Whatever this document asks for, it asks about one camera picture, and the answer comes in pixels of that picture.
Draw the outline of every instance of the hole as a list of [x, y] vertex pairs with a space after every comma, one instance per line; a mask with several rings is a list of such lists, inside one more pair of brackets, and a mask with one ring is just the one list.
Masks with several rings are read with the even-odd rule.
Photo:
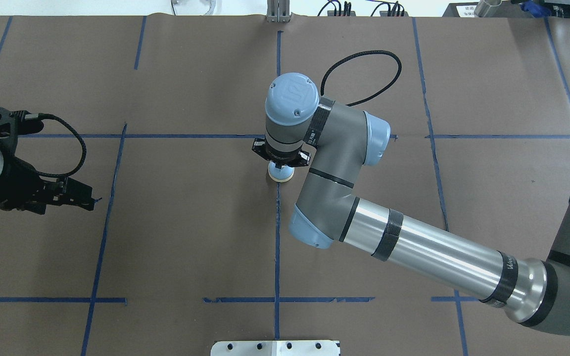
[[0, 126], [0, 137], [8, 137], [10, 136], [10, 123], [3, 124]]

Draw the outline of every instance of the label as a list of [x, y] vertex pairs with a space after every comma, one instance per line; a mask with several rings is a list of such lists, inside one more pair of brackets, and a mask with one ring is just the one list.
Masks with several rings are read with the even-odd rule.
[[459, 17], [474, 17], [476, 5], [462, 5], [457, 6]]

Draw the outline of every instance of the cable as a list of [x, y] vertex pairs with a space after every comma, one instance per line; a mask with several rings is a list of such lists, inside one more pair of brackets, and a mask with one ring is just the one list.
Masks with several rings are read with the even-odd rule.
[[338, 0], [327, 0], [327, 3], [324, 4], [324, 6], [321, 8], [321, 11], [318, 11], [317, 16], [320, 16], [323, 13], [323, 10], [325, 9], [325, 7], [329, 6], [329, 4], [333, 4], [333, 8], [334, 8], [333, 15], [336, 16], [334, 2], [337, 2], [337, 6], [339, 6], [339, 13], [342, 13], [342, 5], [340, 4], [340, 2]]
[[375, 9], [373, 9], [373, 12], [371, 13], [371, 16], [374, 16], [375, 11], [377, 11], [377, 9], [380, 8], [380, 6], [382, 5], [386, 5], [387, 6], [387, 12], [386, 12], [386, 16], [396, 16], [396, 17], [400, 17], [400, 16], [404, 16], [404, 14], [406, 13], [406, 9], [404, 9], [403, 5], [400, 4], [400, 2], [396, 1], [396, 2], [388, 2], [388, 1], [381, 1], [381, 0], [368, 0], [371, 2], [379, 2], [379, 4], [375, 7]]
[[327, 72], [325, 73], [325, 75], [323, 77], [323, 81], [321, 82], [321, 95], [324, 95], [325, 83], [327, 82], [327, 78], [329, 78], [329, 74], [331, 74], [331, 72], [333, 72], [334, 69], [336, 69], [340, 65], [350, 61], [353, 58], [358, 58], [358, 57], [362, 57], [362, 56], [369, 56], [371, 54], [384, 54], [385, 56], [392, 57], [397, 62], [397, 73], [395, 74], [391, 83], [386, 84], [386, 86], [383, 87], [382, 89], [380, 89], [380, 91], [378, 91], [375, 94], [373, 94], [369, 97], [366, 97], [362, 100], [358, 100], [358, 101], [355, 101], [353, 103], [347, 104], [346, 106], [353, 106], [353, 105], [357, 105], [357, 104], [366, 103], [367, 101], [373, 99], [374, 97], [382, 94], [384, 91], [386, 91], [388, 88], [390, 88], [393, 84], [395, 84], [397, 79], [400, 77], [400, 74], [402, 74], [402, 61], [400, 61], [400, 58], [398, 56], [396, 56], [396, 54], [394, 54], [393, 52], [389, 52], [388, 50], [382, 50], [382, 49], [365, 50], [364, 52], [358, 52], [358, 53], [352, 54], [348, 57], [345, 57], [343, 59], [340, 59], [340, 61], [338, 61], [336, 64], [332, 65], [331, 68], [329, 68], [327, 70]]
[[81, 167], [85, 163], [85, 159], [87, 157], [87, 146], [85, 145], [85, 141], [83, 141], [83, 138], [81, 137], [81, 135], [79, 135], [79, 133], [77, 133], [76, 130], [72, 126], [70, 126], [70, 124], [65, 122], [65, 120], [61, 119], [60, 117], [56, 117], [55, 115], [52, 115], [52, 114], [39, 113], [39, 119], [40, 120], [54, 120], [54, 121], [61, 123], [63, 126], [65, 126], [66, 129], [68, 129], [72, 133], [72, 135], [74, 135], [74, 137], [76, 137], [77, 140], [79, 140], [79, 143], [81, 144], [81, 159], [79, 160], [79, 164], [77, 164], [74, 169], [72, 169], [71, 171], [69, 171], [67, 173], [59, 173], [59, 174], [44, 173], [41, 171], [37, 171], [36, 169], [31, 167], [30, 165], [27, 165], [24, 162], [22, 162], [22, 160], [20, 160], [16, 156], [14, 156], [1, 142], [0, 142], [0, 151], [2, 151], [2, 153], [4, 155], [6, 155], [8, 158], [10, 158], [12, 160], [12, 162], [17, 164], [19, 167], [22, 167], [26, 171], [30, 171], [34, 174], [39, 175], [39, 176], [46, 177], [46, 178], [65, 178], [65, 177], [72, 176], [77, 171], [79, 171], [79, 169], [81, 169]]
[[389, 2], [381, 2], [380, 4], [378, 4], [374, 9], [373, 12], [371, 13], [371, 17], [373, 17], [373, 15], [375, 14], [375, 11], [377, 11], [380, 6], [382, 5], [387, 5], [388, 6], [388, 11], [386, 12], [387, 14], [389, 14], [391, 12], [391, 3]]

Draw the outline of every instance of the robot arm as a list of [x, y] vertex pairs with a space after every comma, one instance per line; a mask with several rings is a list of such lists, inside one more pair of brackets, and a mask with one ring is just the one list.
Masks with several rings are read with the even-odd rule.
[[570, 205], [547, 261], [492, 250], [352, 194], [362, 165], [380, 160], [390, 127], [326, 97], [302, 74], [283, 74], [265, 103], [265, 140], [253, 150], [278, 169], [317, 148], [289, 224], [317, 248], [353, 245], [502, 308], [523, 326], [570, 335]]
[[[40, 132], [45, 119], [61, 122], [81, 142], [81, 162], [69, 173], [44, 174], [14, 155], [18, 136]], [[0, 209], [45, 214], [47, 205], [75, 205], [93, 210], [92, 187], [70, 178], [82, 166], [85, 154], [81, 136], [63, 120], [48, 114], [32, 115], [28, 111], [0, 108]], [[56, 178], [56, 181], [44, 180], [41, 176]]]

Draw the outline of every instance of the logo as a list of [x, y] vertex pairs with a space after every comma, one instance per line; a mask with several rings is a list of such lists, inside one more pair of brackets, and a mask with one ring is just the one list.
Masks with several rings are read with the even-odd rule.
[[507, 269], [514, 269], [514, 258], [507, 256]]
[[292, 103], [299, 103], [307, 96], [308, 91], [309, 88], [303, 84], [289, 82], [285, 93], [283, 93], [283, 99], [287, 99]]

